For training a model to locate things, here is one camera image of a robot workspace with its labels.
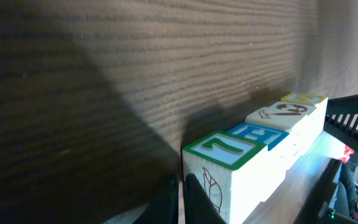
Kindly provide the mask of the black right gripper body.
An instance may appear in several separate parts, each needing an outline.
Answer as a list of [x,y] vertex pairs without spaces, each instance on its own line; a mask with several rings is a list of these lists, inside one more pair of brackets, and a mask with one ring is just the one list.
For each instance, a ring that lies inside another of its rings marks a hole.
[[324,130],[358,153],[358,95],[328,101]]

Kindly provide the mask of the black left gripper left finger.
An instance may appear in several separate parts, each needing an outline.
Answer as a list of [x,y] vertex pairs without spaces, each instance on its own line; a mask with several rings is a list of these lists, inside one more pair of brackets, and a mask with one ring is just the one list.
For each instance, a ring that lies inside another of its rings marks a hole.
[[177,224],[178,192],[177,177],[171,175],[134,224]]

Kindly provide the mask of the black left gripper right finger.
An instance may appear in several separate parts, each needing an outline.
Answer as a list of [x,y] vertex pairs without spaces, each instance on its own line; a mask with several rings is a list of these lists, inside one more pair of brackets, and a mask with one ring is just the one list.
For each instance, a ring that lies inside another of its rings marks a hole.
[[194,174],[186,176],[183,197],[186,224],[226,224]]

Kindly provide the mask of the wooden block violin picture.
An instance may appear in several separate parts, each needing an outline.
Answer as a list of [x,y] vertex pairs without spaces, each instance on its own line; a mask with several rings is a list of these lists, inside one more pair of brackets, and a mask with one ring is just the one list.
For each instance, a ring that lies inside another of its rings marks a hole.
[[312,144],[323,131],[328,97],[307,93],[289,93],[288,95],[283,96],[280,100],[290,104],[310,106],[314,108],[313,112],[308,114],[308,122],[302,130],[302,136],[309,144]]

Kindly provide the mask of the wooden block red side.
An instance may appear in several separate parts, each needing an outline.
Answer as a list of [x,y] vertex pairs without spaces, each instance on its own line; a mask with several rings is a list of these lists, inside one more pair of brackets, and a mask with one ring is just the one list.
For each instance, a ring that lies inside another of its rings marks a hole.
[[226,223],[242,223],[262,201],[256,168],[268,146],[214,131],[182,149],[183,173],[194,174]]

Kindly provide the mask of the yellow block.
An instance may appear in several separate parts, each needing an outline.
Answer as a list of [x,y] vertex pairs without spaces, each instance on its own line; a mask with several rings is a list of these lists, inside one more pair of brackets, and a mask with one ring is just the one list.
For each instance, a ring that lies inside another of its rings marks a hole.
[[270,152],[283,159],[284,167],[289,170],[302,154],[301,130],[314,111],[313,106],[277,102],[247,115],[245,122],[288,133],[288,136],[277,144],[278,149],[275,147]]

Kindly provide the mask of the wooden block snail picture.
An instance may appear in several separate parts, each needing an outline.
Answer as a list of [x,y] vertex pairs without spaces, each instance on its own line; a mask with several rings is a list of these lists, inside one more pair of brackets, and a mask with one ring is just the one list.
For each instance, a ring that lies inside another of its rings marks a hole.
[[287,168],[283,153],[287,150],[289,133],[252,123],[241,123],[228,132],[268,146],[264,163],[258,169],[262,183],[260,201],[265,202],[285,179]]

